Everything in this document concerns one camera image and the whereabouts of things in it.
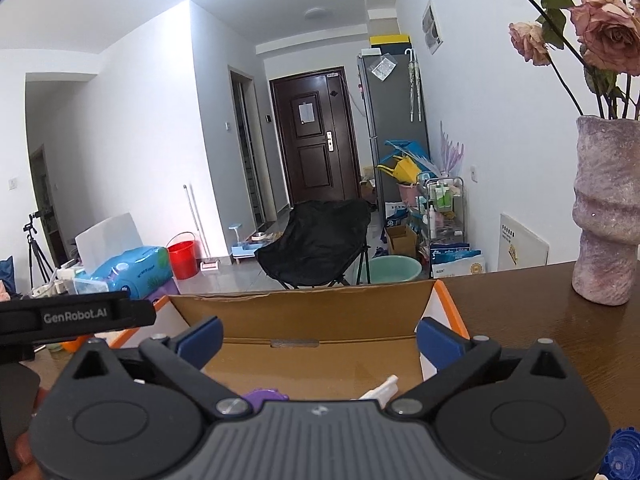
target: vase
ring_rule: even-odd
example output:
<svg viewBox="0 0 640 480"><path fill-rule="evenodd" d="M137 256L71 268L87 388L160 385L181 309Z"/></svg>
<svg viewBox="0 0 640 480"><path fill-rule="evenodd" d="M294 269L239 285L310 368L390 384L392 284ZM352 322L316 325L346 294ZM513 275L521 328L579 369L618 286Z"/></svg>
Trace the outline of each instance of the vase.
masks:
<svg viewBox="0 0 640 480"><path fill-rule="evenodd" d="M593 303L631 297L640 244L640 121L578 118L574 221L582 228L573 286Z"/></svg>

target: pink rose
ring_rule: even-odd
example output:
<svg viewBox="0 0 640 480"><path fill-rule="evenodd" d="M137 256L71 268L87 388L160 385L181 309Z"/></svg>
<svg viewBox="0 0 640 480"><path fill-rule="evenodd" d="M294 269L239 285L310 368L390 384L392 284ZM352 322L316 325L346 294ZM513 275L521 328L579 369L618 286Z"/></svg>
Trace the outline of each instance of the pink rose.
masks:
<svg viewBox="0 0 640 480"><path fill-rule="evenodd" d="M635 15L621 0L581 1L570 11L578 41L588 49L584 60L603 70L640 75L638 0Z"/></svg>
<svg viewBox="0 0 640 480"><path fill-rule="evenodd" d="M509 32L511 43L525 61L533 60L535 66L551 64L539 23L511 23Z"/></svg>
<svg viewBox="0 0 640 480"><path fill-rule="evenodd" d="M631 6L634 8L634 17L640 20L640 0L631 0Z"/></svg>

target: bottle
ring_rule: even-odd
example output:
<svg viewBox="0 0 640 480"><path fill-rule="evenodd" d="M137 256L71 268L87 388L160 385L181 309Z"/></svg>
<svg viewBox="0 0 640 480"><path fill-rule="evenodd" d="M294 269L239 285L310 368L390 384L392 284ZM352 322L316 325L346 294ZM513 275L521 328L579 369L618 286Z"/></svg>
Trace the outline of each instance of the bottle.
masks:
<svg viewBox="0 0 640 480"><path fill-rule="evenodd" d="M429 208L429 238L431 240L436 237L436 210L433 208L433 204L431 204Z"/></svg>

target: gray refrigerator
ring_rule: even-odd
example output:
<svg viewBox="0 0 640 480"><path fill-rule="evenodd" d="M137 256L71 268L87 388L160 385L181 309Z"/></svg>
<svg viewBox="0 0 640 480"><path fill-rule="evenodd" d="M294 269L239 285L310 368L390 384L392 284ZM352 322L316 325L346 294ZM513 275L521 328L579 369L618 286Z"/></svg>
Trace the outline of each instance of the gray refrigerator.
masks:
<svg viewBox="0 0 640 480"><path fill-rule="evenodd" d="M362 84L367 123L369 123L369 142L376 177L378 211L382 226L385 224L385 202L400 202L397 181L376 168L379 161L394 150L391 146L387 146L385 141L391 139L416 140L430 156L424 101L418 102L417 91L414 92L413 122L410 117L409 55L394 54L393 57L398 64L384 81L380 81L369 71L369 67L380 60L380 56L358 57L360 83ZM418 120L418 106L422 107L421 121ZM393 167L395 163L389 161L385 165Z"/></svg>

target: door frame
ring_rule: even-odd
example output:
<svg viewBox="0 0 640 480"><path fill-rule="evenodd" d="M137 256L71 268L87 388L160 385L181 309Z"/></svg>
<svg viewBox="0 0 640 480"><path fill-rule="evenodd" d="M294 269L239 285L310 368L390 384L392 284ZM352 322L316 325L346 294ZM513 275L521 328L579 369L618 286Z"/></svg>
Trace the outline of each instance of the door frame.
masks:
<svg viewBox="0 0 640 480"><path fill-rule="evenodd" d="M273 189L271 187L271 176L269 174L269 163L267 162L267 153L264 146L264 134L262 131L262 121L260 119L260 108L258 105L257 88L254 77L250 74L238 70L237 68L227 65L229 74L229 92L231 103L234 107L234 76L238 76L241 80L242 90L244 91L245 113L247 115L247 128L251 136L252 147L254 151L254 162L256 177L258 179L260 198L262 200L262 209L264 212L264 221L273 222L277 218L277 211L273 197ZM238 153L242 153L240 146L240 138L238 136L238 118L236 112L233 113L233 124L236 127L236 140L238 141ZM249 192L247 187L247 200L249 203Z"/></svg>
<svg viewBox="0 0 640 480"><path fill-rule="evenodd" d="M303 79L305 77L328 75L337 72L340 77L340 87L342 88L342 95L345 99L346 106L344 112L347 117L347 129L349 131L349 146L351 151L351 159L353 161L353 178L355 181L356 191L358 197L360 197L360 161L358 159L358 149L356 147L356 134L353 126L353 115L351 114L351 101L349 89L347 88L347 78L344 73L343 66L335 66L333 68L323 68L322 70L313 70L312 72L303 72L300 74L288 75L286 77L279 77L277 79L271 79L269 81L269 90L271 92L271 103L273 105L273 114L276 123L276 134L278 136L278 144L280 145L280 157L282 159L282 169L284 170L285 184L287 185L287 194L289 195L289 201L293 202L291 193L291 184L289 178L289 168L287 167L287 154L284 148L284 138L282 137L282 118L278 113L278 104L276 101L275 85L277 83L284 83L288 81L294 81L296 79Z"/></svg>
<svg viewBox="0 0 640 480"><path fill-rule="evenodd" d="M60 238L62 239L62 245L64 247L65 250L65 256L66 259L69 259L69 250L68 247L66 246L66 238L63 236L63 232L62 232L62 227L60 227L60 222L58 221L58 214L56 213L56 201L55 198L53 196L53 189L51 188L51 181L49 179L49 167L47 165L47 155L45 153L44 150L44 144L41 144L36 150L33 150L33 152L31 152L29 154L29 172L31 175L31 186L33 187L33 195L34 198L36 199L36 205L38 206L38 211L41 211L41 205L38 203L38 195L36 193L35 187L36 187L36 183L34 182L34 177L33 177L33 161L35 159L38 158L42 158L42 163L44 165L44 169L45 172L47 174L47 193L49 194L49 199L51 200L51 207L53 209L53 218L55 218L56 220L56 226L58 227L58 233L60 234ZM56 251L54 250L53 247L53 243L51 242L51 239L49 237L49 232L45 229L45 225L44 225L44 221L42 218L40 218L40 229L42 231L42 234L44 235L44 238L47 242L47 247L49 248L49 256L52 259L52 262L54 264L55 267L57 267L57 263L58 263L58 255L56 254Z"/></svg>

